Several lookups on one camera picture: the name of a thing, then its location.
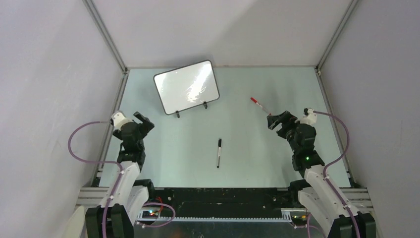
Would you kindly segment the red whiteboard marker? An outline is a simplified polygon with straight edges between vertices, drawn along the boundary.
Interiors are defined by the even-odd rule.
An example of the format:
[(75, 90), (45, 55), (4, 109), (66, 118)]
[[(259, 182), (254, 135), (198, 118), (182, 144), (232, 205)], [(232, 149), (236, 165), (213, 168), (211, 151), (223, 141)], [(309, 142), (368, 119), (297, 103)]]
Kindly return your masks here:
[(257, 101), (253, 97), (251, 97), (250, 99), (253, 103), (255, 103), (258, 107), (260, 107), (266, 114), (268, 114), (269, 116), (271, 115), (271, 112), (267, 108), (265, 108), (262, 104), (260, 104), (259, 101)]

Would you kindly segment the white board black frame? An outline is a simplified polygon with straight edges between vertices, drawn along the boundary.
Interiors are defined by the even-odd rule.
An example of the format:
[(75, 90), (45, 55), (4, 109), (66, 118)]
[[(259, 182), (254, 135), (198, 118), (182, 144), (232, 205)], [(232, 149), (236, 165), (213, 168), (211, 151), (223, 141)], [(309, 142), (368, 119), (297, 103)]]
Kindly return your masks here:
[(177, 115), (194, 107), (208, 108), (220, 98), (212, 62), (203, 60), (153, 76), (163, 111)]

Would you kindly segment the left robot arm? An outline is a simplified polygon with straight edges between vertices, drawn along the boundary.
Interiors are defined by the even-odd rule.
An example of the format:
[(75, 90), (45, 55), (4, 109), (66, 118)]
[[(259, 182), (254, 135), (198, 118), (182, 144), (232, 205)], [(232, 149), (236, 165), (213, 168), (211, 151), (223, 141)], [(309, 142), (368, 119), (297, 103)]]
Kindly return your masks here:
[(135, 122), (121, 111), (111, 116), (112, 134), (121, 140), (115, 161), (118, 174), (99, 205), (87, 209), (85, 222), (89, 238), (132, 238), (140, 209), (156, 202), (151, 180), (136, 184), (146, 157), (144, 138), (155, 125), (139, 112), (133, 116), (139, 121)]

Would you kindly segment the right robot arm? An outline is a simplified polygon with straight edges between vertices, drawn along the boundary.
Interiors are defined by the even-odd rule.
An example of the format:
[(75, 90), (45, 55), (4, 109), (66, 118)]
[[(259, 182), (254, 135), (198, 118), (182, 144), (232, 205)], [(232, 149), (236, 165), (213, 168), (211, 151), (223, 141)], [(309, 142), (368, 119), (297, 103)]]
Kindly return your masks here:
[(317, 115), (317, 111), (306, 108), (301, 119), (288, 111), (267, 116), (268, 129), (281, 127), (276, 133), (288, 142), (293, 152), (293, 169), (302, 176), (290, 183), (288, 201), (294, 207), (304, 206), (327, 238), (375, 238), (376, 222), (372, 214), (352, 204), (329, 175), (329, 165), (315, 150)]

